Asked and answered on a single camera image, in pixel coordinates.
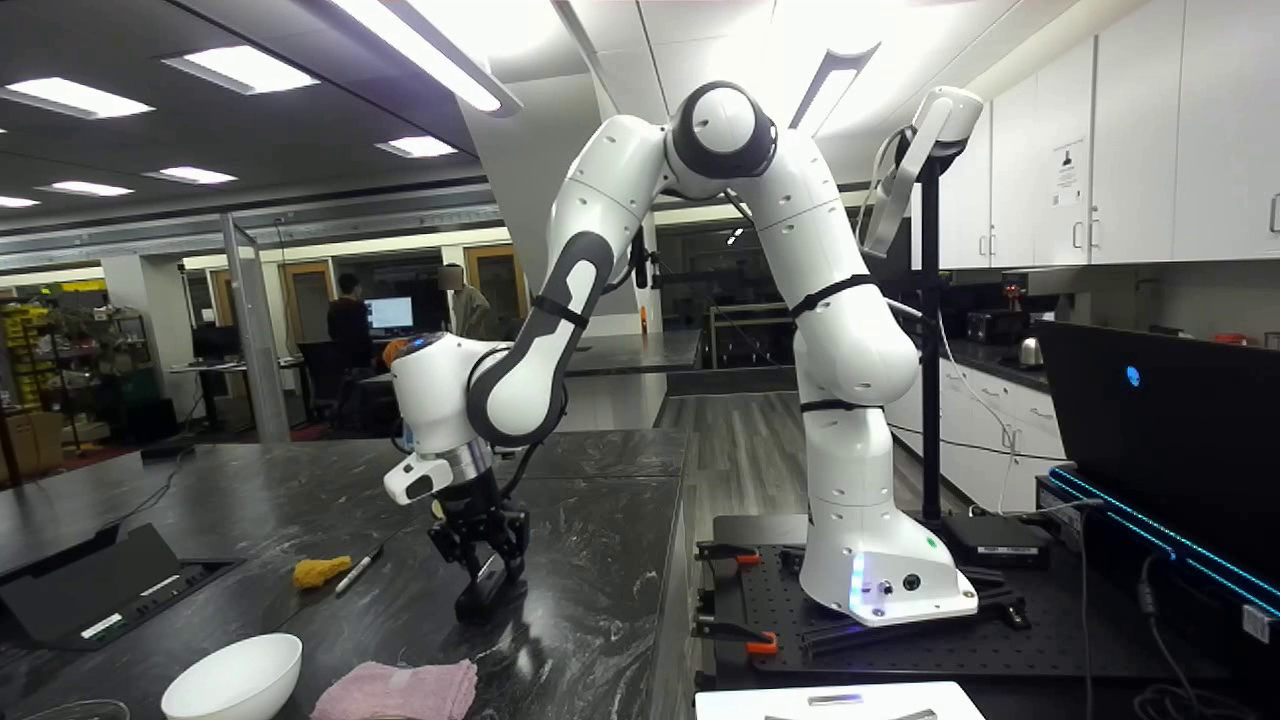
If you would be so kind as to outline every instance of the floor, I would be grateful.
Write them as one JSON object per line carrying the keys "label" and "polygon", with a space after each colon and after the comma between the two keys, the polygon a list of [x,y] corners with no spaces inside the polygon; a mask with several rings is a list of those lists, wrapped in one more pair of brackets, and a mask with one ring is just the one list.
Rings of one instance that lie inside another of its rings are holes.
{"label": "floor", "polygon": [[[798,393],[670,396],[657,428],[693,434],[681,541],[707,541],[718,516],[805,516]],[[897,503],[911,516],[920,511],[920,461],[906,447],[897,447]],[[959,511],[965,501],[945,489],[939,510]],[[693,572],[689,595],[681,595],[671,614],[693,619],[697,586],[699,572]],[[671,692],[689,697],[681,714],[693,716],[693,676],[707,667],[705,641],[683,637],[683,667]]]}

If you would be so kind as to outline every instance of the ceiling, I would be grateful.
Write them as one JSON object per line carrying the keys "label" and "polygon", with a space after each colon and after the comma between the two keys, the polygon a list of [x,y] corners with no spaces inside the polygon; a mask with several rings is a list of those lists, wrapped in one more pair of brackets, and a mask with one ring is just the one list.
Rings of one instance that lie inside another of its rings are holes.
{"label": "ceiling", "polygon": [[[791,117],[828,41],[872,37],[879,50],[819,128],[842,185],[870,182],[878,143],[907,125],[931,85],[969,85],[1001,56],[1051,24],[1075,0],[452,0],[485,21],[494,71],[525,104],[502,125],[540,128],[540,80],[587,78],[603,113],[670,119],[705,80],[737,80],[780,119]],[[171,71],[166,62],[261,43],[319,85],[280,97],[237,97]],[[0,208],[0,253],[51,258],[58,245],[91,248],[91,238],[127,238],[171,216],[309,205],[345,216],[360,198],[399,193],[417,227],[431,223],[437,193],[468,190],[471,205],[494,175],[468,113],[426,71],[375,41],[331,21],[330,0],[0,0],[0,85],[23,78],[76,78],[154,104],[132,119],[68,119],[0,101],[0,198],[35,198],[42,208]],[[399,161],[375,143],[431,133],[460,151]],[[223,190],[154,182],[166,166],[203,166],[242,175]],[[127,185],[127,200],[51,198],[51,182]]]}

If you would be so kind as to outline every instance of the box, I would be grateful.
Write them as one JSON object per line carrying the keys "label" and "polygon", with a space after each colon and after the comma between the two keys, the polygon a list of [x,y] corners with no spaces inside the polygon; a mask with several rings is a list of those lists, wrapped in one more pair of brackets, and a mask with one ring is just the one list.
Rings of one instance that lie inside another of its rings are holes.
{"label": "box", "polygon": [[65,418],[61,414],[4,414],[16,474],[42,477],[65,463]]}

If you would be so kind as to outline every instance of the pen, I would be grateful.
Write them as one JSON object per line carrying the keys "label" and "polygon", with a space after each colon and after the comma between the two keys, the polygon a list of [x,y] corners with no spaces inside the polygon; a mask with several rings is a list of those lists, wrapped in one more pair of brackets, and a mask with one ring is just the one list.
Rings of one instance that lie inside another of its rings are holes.
{"label": "pen", "polygon": [[383,545],[363,554],[360,566],[345,579],[335,579],[331,595],[345,595],[369,572],[369,566],[375,566],[381,555],[383,555]]}

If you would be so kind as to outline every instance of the robotic arm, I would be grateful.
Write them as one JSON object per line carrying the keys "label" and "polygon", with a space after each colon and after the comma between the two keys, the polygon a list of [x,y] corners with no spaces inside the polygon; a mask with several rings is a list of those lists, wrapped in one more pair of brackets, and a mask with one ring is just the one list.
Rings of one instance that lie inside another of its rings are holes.
{"label": "robotic arm", "polygon": [[[951,119],[926,113],[907,158],[947,133]],[[801,590],[870,629],[971,617],[976,594],[947,550],[892,503],[885,404],[911,384],[918,348],[859,262],[818,143],[737,85],[697,90],[671,128],[599,125],[556,198],[552,272],[511,345],[441,338],[394,364],[417,453],[383,486],[411,503],[410,489],[428,480],[431,541],[471,572],[460,617],[485,617],[525,572],[527,520],[494,480],[494,445],[540,445],[566,418],[566,361],[660,182],[683,198],[737,193],[798,315],[811,503]]]}

